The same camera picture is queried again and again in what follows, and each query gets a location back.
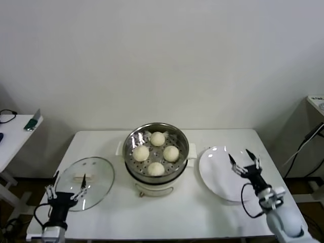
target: cable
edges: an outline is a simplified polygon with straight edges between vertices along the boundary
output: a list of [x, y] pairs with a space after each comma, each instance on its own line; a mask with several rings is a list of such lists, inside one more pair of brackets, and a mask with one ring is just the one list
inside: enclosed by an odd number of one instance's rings
[[284, 176], [283, 178], [286, 178], [287, 175], [289, 174], [289, 172], [291, 171], [292, 167], [294, 166], [295, 160], [296, 160], [296, 158], [297, 158], [298, 152], [300, 151], [300, 149], [303, 147], [303, 145], [304, 145], [305, 143], [306, 143], [306, 141], [304, 140], [304, 141], [299, 145], [299, 147], [298, 147], [298, 149], [297, 149], [297, 152], [293, 154], [293, 155], [294, 155], [293, 162], [291, 163], [289, 169], [287, 170], [287, 172], [286, 172], [286, 174], [285, 174], [285, 176]]
[[304, 176], [304, 177], [307, 177], [307, 176], [313, 174], [315, 171], [317, 171], [317, 170], [322, 166], [322, 164], [324, 164], [324, 159], [322, 159], [322, 161], [319, 163], [319, 165], [318, 165], [314, 170], [312, 170], [311, 172], [309, 172], [309, 173], [308, 173], [306, 176]]
[[17, 116], [17, 112], [13, 111], [13, 110], [8, 110], [8, 109], [4, 109], [4, 110], [0, 110], [0, 115], [3, 111], [10, 111], [12, 115], [14, 115], [13, 118], [9, 119], [8, 121], [0, 121], [0, 124], [5, 124], [5, 123], [8, 123], [8, 122], [11, 122], [13, 119], [16, 118]]
[[313, 139], [313, 137], [315, 137], [316, 136], [316, 134], [317, 134], [317, 132], [318, 131], [320, 131], [322, 128], [324, 127], [324, 124], [322, 124], [317, 130], [316, 130], [316, 132], [314, 132], [313, 133], [313, 135], [309, 138], [309, 139], [305, 139], [300, 145], [299, 145], [299, 147], [298, 147], [298, 150], [297, 150], [297, 152], [296, 153], [294, 153], [285, 163], [283, 163], [283, 165], [282, 165], [282, 167], [283, 166], [285, 166], [291, 159], [292, 159], [292, 157], [294, 157], [294, 159], [293, 159], [293, 162], [292, 162], [292, 164], [290, 165], [290, 167], [289, 167], [289, 169], [288, 169], [288, 171], [287, 171], [287, 173], [286, 173], [286, 175], [284, 176], [284, 178], [286, 178], [287, 177], [287, 175], [289, 174], [289, 172], [290, 172], [290, 170], [292, 169], [292, 167], [293, 167], [293, 165], [294, 165], [294, 163], [295, 163], [295, 160], [296, 160], [296, 157], [297, 157], [297, 154], [299, 153], [299, 151], [300, 150], [302, 150], [303, 149], [303, 147], [310, 141], [310, 140], [312, 140]]
[[309, 217], [307, 214], [302, 213], [302, 215], [304, 216], [307, 223], [313, 226], [320, 233], [321, 237], [324, 238], [324, 233], [321, 227], [317, 224], [317, 222], [313, 220], [311, 217]]
[[247, 185], [252, 185], [252, 184], [251, 184], [251, 183], [246, 183], [246, 184], [244, 184], [244, 186], [242, 187], [242, 190], [241, 190], [241, 203], [242, 203], [243, 209], [244, 209], [244, 211], [246, 212], [246, 214], [247, 214], [250, 218], [252, 218], [252, 219], [256, 219], [256, 218], [262, 216], [262, 215], [264, 214], [264, 212], [260, 212], [260, 213], [258, 213], [257, 215], [252, 216], [252, 215], [247, 211], [247, 209], [245, 208], [244, 201], [243, 201], [243, 191], [244, 191], [244, 188], [245, 188]]
[[31, 220], [22, 222], [19, 218], [9, 220], [3, 227], [0, 224], [0, 239], [1, 242], [15, 242], [15, 238], [22, 231], [24, 225], [30, 223]]
[[42, 207], [42, 206], [47, 206], [47, 205], [49, 205], [49, 204], [40, 204], [40, 205], [38, 205], [36, 208], [35, 208], [35, 210], [34, 210], [34, 217], [35, 217], [35, 220], [41, 225], [41, 227], [43, 227], [44, 226], [44, 224], [39, 220], [39, 218], [37, 217], [37, 215], [36, 215], [36, 211], [37, 211], [37, 209], [38, 208], [40, 208], [40, 207]]

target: pot handle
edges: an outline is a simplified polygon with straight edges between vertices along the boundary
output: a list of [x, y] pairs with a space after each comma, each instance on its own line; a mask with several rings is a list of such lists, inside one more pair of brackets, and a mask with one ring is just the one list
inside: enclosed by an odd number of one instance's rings
[[117, 146], [117, 149], [116, 149], [116, 153], [115, 153], [116, 156], [120, 156], [122, 157], [123, 156], [123, 142], [119, 142], [118, 143], [118, 146]]
[[189, 143], [188, 164], [187, 167], [194, 167], [197, 159], [197, 149], [194, 143]]

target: floor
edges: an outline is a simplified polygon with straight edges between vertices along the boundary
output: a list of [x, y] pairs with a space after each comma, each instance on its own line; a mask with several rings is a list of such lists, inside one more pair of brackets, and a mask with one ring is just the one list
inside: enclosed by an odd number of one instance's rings
[[[311, 193], [312, 190], [308, 186], [307, 182], [302, 181], [302, 180], [287, 180], [286, 184], [291, 191], [292, 194], [303, 194], [303, 193]], [[18, 197], [21, 197], [24, 191], [31, 191], [32, 196], [30, 200], [28, 201], [29, 205], [38, 205], [41, 198], [43, 197], [43, 194], [45, 192], [44, 187], [48, 185], [48, 181], [32, 181], [32, 180], [19, 180], [19, 183], [15, 187], [11, 187], [10, 191], [13, 192], [15, 195]], [[321, 206], [320, 203], [303, 203], [303, 204], [298, 204], [299, 209], [301, 210], [302, 213], [306, 214], [310, 218], [312, 218], [324, 231], [324, 209]], [[10, 216], [13, 208], [8, 205], [6, 202], [3, 200], [0, 201], [0, 221], [1, 221], [1, 226], [5, 225], [8, 217]], [[23, 226], [23, 229], [19, 233], [18, 236], [16, 236], [16, 243], [22, 243], [25, 242], [25, 237], [26, 237], [26, 229], [28, 227], [28, 221], [31, 220], [31, 216], [21, 216], [20, 218], [22, 222], [26, 223]], [[324, 240], [321, 238], [320, 233], [318, 230], [315, 229], [313, 226], [314, 224], [309, 223], [308, 221], [308, 226], [309, 226], [309, 232], [312, 234], [313, 237], [315, 237], [318, 240]], [[203, 240], [203, 239], [196, 239], [196, 240], [168, 240], [168, 242], [171, 243], [236, 243], [236, 242], [241, 242], [240, 239], [208, 239], [208, 240]], [[247, 239], [247, 242], [277, 242], [275, 237], [258, 237], [258, 238], [251, 238]]]

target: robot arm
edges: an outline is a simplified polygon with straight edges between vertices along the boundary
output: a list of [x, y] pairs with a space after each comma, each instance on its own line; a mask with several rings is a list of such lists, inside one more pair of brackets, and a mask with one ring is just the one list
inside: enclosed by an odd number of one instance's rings
[[229, 154], [232, 170], [243, 178], [250, 180], [255, 195], [259, 198], [259, 205], [267, 216], [267, 224], [280, 243], [313, 243], [318, 242], [304, 227], [300, 215], [292, 208], [284, 207], [283, 187], [273, 189], [261, 176], [262, 168], [260, 159], [246, 150], [251, 160], [251, 166], [244, 168], [238, 166]]
[[70, 208], [87, 193], [86, 175], [83, 177], [80, 192], [74, 194], [69, 192], [56, 192], [54, 189], [58, 172], [53, 178], [53, 183], [47, 187], [46, 194], [48, 205], [52, 207], [48, 222], [42, 224], [43, 243], [64, 243], [65, 231], [67, 230], [66, 217]]

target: white table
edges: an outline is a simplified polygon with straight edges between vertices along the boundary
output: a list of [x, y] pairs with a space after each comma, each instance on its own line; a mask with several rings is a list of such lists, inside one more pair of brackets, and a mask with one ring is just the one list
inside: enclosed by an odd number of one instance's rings
[[[1, 120], [6, 121], [12, 117], [12, 115], [1, 115]], [[33, 115], [17, 115], [12, 121], [0, 124], [0, 133], [4, 134], [0, 142], [0, 176], [8, 182], [6, 186], [0, 184], [0, 197], [15, 208], [9, 220], [17, 218], [20, 214], [32, 214], [33, 212], [33, 208], [26, 205], [31, 193], [25, 192], [21, 198], [12, 194], [8, 189], [11, 185], [17, 185], [17, 181], [10, 173], [5, 171], [5, 168], [13, 157], [33, 134], [34, 131], [28, 132], [24, 130], [25, 125], [32, 117]], [[41, 117], [36, 127], [38, 127], [42, 121], [43, 118]]]
[[[184, 130], [190, 143], [195, 143], [200, 155], [210, 146], [244, 145], [261, 156], [262, 175], [272, 186], [284, 186], [268, 152], [254, 130]], [[240, 203], [229, 203], [213, 194], [204, 185], [197, 163], [186, 168], [175, 191], [165, 197], [143, 197], [133, 186], [120, 157], [115, 156], [119, 141], [129, 131], [78, 132], [58, 170], [62, 172], [73, 162], [89, 156], [108, 159], [115, 169], [115, 183], [108, 196], [95, 207], [83, 212], [69, 212], [67, 239], [186, 239], [223, 238], [272, 235], [265, 216], [249, 218]], [[285, 205], [299, 212], [287, 190]], [[258, 200], [247, 203], [251, 214], [260, 212]], [[41, 221], [47, 221], [49, 208], [37, 211]], [[27, 240], [41, 236], [41, 227], [32, 220]]]

